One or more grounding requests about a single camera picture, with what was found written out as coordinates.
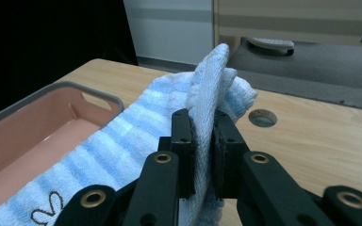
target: light wood surface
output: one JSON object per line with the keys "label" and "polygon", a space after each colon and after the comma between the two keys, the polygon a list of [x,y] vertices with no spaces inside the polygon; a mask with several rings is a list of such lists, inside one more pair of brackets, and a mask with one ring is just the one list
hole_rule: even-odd
{"label": "light wood surface", "polygon": [[[101,90],[128,107],[165,72],[95,59],[60,80]],[[253,151],[273,155],[303,188],[322,196],[327,186],[362,191],[362,110],[258,90],[254,106],[237,127]],[[273,112],[278,122],[257,127],[248,115]],[[240,225],[235,201],[226,201],[221,225]]]}

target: towel fold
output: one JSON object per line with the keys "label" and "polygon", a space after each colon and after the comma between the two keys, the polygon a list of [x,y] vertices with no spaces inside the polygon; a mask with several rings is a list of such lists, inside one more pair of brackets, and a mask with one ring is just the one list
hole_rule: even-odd
{"label": "towel fold", "polygon": [[172,113],[181,108],[189,110],[198,146],[196,194],[180,202],[179,223],[218,224],[223,203],[209,186],[208,161],[214,111],[219,108],[236,121],[257,95],[237,71],[225,68],[228,51],[220,44],[195,72],[155,79],[123,113],[0,205],[0,225],[54,225],[64,205],[85,186],[118,190],[137,179],[159,138],[171,135]]}

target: striped towel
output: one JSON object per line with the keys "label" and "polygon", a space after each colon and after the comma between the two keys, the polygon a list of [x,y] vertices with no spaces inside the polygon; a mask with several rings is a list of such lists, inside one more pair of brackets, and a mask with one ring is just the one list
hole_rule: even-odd
{"label": "striped towel", "polygon": [[0,205],[0,225],[54,225],[61,209],[91,185],[119,190],[137,179],[160,137],[171,135],[172,113],[187,108],[198,143],[196,194],[180,202],[180,225],[218,224],[223,203],[209,189],[208,147],[216,108],[236,121],[256,92],[237,72],[225,68],[228,46],[220,44],[195,72],[166,74],[153,81],[122,114],[96,131],[51,169]]}

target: pink tray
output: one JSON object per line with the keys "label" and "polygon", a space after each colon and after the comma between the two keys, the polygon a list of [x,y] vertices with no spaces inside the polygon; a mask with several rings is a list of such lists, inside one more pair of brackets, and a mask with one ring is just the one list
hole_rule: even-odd
{"label": "pink tray", "polygon": [[117,97],[60,82],[0,112],[0,204],[122,111]]}

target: white wall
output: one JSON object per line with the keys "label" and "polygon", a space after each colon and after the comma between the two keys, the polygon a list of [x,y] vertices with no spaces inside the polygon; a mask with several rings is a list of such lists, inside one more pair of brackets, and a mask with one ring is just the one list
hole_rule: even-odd
{"label": "white wall", "polygon": [[124,0],[138,57],[197,64],[214,47],[212,0]]}

